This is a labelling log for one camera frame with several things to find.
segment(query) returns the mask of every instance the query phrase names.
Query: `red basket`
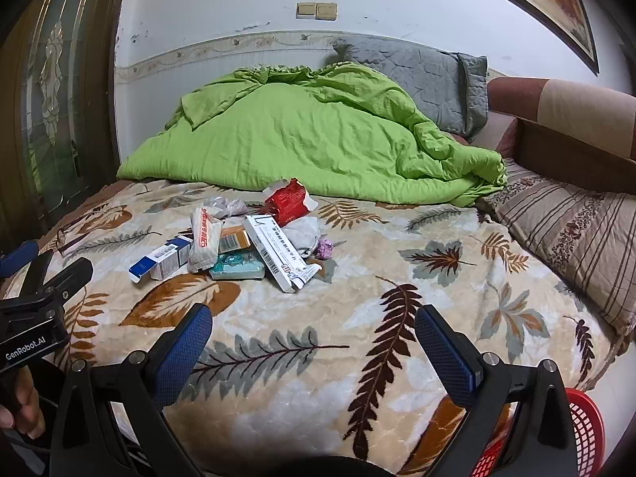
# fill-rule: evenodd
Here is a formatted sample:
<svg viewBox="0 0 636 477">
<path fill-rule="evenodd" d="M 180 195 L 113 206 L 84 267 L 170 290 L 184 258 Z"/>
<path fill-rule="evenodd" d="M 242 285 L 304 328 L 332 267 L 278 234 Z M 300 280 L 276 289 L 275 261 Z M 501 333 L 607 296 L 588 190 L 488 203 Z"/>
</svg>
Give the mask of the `red basket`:
<svg viewBox="0 0 636 477">
<path fill-rule="evenodd" d="M 566 388 L 565 393 L 574 424 L 579 477 L 594 477 L 603 462 L 605 451 L 603 419 L 596 404 L 585 393 L 570 388 Z M 486 477 L 497 462 L 503 446 L 504 440 L 500 440 L 484 450 L 472 477 Z"/>
</svg>

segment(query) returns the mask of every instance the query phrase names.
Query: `finger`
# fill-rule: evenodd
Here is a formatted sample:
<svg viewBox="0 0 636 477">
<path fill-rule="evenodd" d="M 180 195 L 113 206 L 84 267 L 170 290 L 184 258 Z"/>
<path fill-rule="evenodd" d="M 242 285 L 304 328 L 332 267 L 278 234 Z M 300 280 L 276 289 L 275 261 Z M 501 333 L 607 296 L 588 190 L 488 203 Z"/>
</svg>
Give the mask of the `finger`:
<svg viewBox="0 0 636 477">
<path fill-rule="evenodd" d="M 29 402 L 22 406 L 15 417 L 15 427 L 22 434 L 31 432 L 37 426 L 39 414 L 39 393 L 37 393 L 37 389 L 33 389 L 29 396 Z"/>
<path fill-rule="evenodd" d="M 29 403 L 33 392 L 33 377 L 27 366 L 22 366 L 15 379 L 15 397 L 22 405 Z"/>
<path fill-rule="evenodd" d="M 14 415 L 0 405 L 0 428 L 12 429 L 14 428 L 14 423 Z"/>
<path fill-rule="evenodd" d="M 31 430 L 31 432 L 28 433 L 28 436 L 32 440 L 35 440 L 36 438 L 39 438 L 44 433 L 45 429 L 46 429 L 46 425 L 44 423 L 44 415 L 42 414 L 42 410 L 40 410 L 39 416 L 37 418 L 36 427 L 33 430 Z"/>
</svg>

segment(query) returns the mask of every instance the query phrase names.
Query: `metal bolt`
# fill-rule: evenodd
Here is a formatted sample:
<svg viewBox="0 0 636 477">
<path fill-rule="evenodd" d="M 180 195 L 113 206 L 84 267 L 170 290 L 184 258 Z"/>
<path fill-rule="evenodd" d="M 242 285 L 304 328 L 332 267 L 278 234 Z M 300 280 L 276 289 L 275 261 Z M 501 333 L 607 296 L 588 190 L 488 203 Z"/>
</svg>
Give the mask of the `metal bolt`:
<svg viewBox="0 0 636 477">
<path fill-rule="evenodd" d="M 132 352 L 128 356 L 128 362 L 131 364 L 140 364 L 145 360 L 145 353 L 141 350 L 137 350 L 136 352 Z"/>
<path fill-rule="evenodd" d="M 546 368 L 549 372 L 555 372 L 557 370 L 557 364 L 550 359 L 546 359 L 543 361 L 543 367 Z"/>
<path fill-rule="evenodd" d="M 74 363 L 71 364 L 71 371 L 79 372 L 79 371 L 81 371 L 84 368 L 86 368 L 86 361 L 84 361 L 82 359 L 78 359 Z"/>
<path fill-rule="evenodd" d="M 500 358 L 497 353 L 486 352 L 482 355 L 483 361 L 489 366 L 497 366 L 500 362 Z"/>
</svg>

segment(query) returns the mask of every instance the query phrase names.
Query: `bed sheet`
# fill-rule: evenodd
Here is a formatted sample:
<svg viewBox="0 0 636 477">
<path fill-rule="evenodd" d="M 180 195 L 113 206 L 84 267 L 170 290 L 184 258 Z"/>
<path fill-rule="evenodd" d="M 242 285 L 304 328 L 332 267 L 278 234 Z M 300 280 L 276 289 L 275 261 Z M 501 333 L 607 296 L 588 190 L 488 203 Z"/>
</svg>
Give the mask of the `bed sheet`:
<svg viewBox="0 0 636 477">
<path fill-rule="evenodd" d="M 507 229 L 475 208 L 316 197 L 333 257 L 296 294 L 269 278 L 213 281 L 181 268 L 140 285 L 129 265 L 190 227 L 209 196 L 258 192 L 166 180 L 131 184 L 79 215 L 43 249 L 48 277 L 79 256 L 92 281 L 66 306 L 71 342 L 55 355 L 118 363 L 149 349 L 194 302 L 214 324 L 179 401 L 164 413 L 206 471 L 248 475 L 294 457 L 366 459 L 421 474 L 459 425 L 417 343 L 413 315 L 431 303 L 446 321 L 505 362 L 555 360 L 583 390 L 606 369 L 619 338 Z M 25 270 L 10 282 L 19 293 Z"/>
</svg>

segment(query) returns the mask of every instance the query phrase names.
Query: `cable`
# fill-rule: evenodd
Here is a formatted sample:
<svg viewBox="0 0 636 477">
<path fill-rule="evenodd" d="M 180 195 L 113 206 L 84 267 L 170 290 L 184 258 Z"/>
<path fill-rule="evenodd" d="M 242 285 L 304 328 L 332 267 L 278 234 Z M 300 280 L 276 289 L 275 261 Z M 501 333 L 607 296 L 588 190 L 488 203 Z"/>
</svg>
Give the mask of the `cable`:
<svg viewBox="0 0 636 477">
<path fill-rule="evenodd" d="M 32 450 L 33 452 L 39 452 L 40 454 L 50 454 L 51 450 L 48 448 L 42 448 L 41 446 L 33 446 L 32 444 L 25 443 L 24 441 L 15 440 L 14 438 L 6 437 L 6 440 L 11 444 L 15 444 L 17 446 L 21 446 L 28 450 Z"/>
</svg>

